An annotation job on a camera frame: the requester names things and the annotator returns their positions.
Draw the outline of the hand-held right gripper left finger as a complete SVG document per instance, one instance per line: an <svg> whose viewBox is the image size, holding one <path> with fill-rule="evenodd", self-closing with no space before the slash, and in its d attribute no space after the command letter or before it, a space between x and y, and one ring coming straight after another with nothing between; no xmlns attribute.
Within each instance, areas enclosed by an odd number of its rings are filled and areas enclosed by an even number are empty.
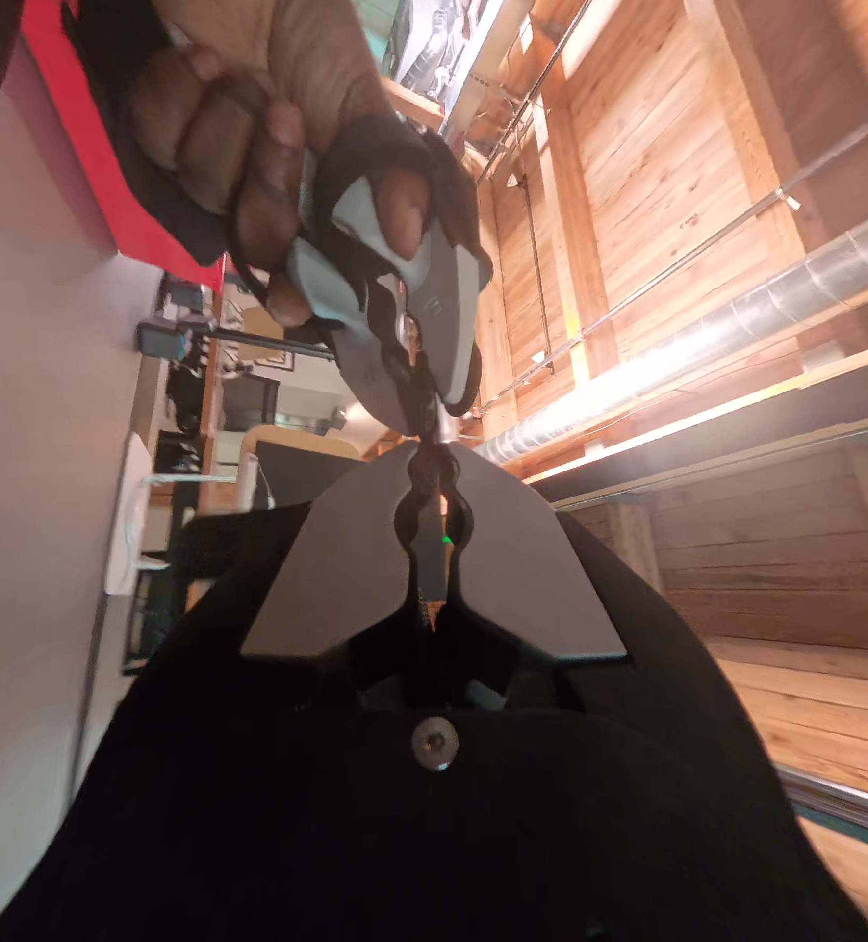
<svg viewBox="0 0 868 942"><path fill-rule="evenodd" d="M241 647L245 657L320 657L408 597L408 550L394 519L416 442L349 470L312 502Z"/></svg>

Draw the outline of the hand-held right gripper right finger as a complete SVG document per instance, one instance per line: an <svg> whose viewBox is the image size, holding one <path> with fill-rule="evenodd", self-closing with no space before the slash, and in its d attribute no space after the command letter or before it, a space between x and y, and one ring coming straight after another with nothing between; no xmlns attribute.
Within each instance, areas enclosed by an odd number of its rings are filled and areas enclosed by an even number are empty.
<svg viewBox="0 0 868 942"><path fill-rule="evenodd" d="M530 486L451 443L463 536L453 565L475 616L553 660L619 660L626 648L569 539Z"/></svg>

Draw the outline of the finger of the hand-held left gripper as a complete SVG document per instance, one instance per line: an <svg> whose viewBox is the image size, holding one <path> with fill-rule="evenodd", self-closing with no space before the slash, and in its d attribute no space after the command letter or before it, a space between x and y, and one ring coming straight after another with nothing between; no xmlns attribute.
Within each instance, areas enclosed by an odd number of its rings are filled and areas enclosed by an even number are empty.
<svg viewBox="0 0 868 942"><path fill-rule="evenodd" d="M415 434L382 359L379 337L366 324L330 329L338 370L369 415L390 430Z"/></svg>
<svg viewBox="0 0 868 942"><path fill-rule="evenodd" d="M475 253L452 244L439 220L405 266L408 314L418 325L435 389L450 413L476 398L475 316L480 285Z"/></svg>

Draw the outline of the red plastic bin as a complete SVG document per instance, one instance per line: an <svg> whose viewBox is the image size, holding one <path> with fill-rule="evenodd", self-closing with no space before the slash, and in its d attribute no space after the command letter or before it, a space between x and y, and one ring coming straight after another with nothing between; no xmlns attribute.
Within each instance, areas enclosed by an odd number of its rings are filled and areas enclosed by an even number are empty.
<svg viewBox="0 0 868 942"><path fill-rule="evenodd" d="M130 191L80 59L65 31L60 2L27 1L21 26L28 50L119 253L182 280L221 291L225 262L199 265Z"/></svg>

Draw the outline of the person's left hand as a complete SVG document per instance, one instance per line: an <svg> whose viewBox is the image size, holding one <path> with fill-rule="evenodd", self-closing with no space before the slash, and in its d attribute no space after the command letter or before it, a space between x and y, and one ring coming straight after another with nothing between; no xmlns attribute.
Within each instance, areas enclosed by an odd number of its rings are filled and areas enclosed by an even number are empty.
<svg viewBox="0 0 868 942"><path fill-rule="evenodd" d="M305 151L393 117L348 1L153 2L188 42L151 55L129 92L145 155L204 210L235 215L240 253L269 276L276 323L311 317L283 270L299 230Z"/></svg>

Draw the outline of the grey battery charger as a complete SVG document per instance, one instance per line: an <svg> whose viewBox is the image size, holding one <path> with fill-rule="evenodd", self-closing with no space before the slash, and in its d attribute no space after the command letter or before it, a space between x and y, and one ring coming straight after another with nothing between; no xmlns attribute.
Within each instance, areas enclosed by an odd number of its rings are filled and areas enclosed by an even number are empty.
<svg viewBox="0 0 868 942"><path fill-rule="evenodd" d="M151 317L136 325L135 346L144 357L180 362L187 355L188 340L174 322Z"/></svg>

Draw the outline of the white stand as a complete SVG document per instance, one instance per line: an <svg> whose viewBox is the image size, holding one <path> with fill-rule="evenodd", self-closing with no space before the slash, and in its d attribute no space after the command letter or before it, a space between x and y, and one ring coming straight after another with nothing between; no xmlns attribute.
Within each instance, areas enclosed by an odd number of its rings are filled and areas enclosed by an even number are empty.
<svg viewBox="0 0 868 942"><path fill-rule="evenodd" d="M153 470L153 459L142 439L130 432L125 443L122 475L109 540L102 591L108 596L130 596L140 572L159 571L169 565L147 559L142 550L149 498L160 485L233 485L234 510L248 512L260 471L256 455L245 454L235 476L190 473L160 474Z"/></svg>

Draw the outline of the silver ventilation duct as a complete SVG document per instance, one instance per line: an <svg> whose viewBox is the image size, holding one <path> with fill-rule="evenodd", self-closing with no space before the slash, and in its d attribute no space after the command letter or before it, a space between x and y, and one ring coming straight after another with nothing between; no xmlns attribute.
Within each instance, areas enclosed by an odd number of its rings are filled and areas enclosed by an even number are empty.
<svg viewBox="0 0 868 942"><path fill-rule="evenodd" d="M868 294L868 219L672 336L489 439L497 465L615 416L640 399Z"/></svg>

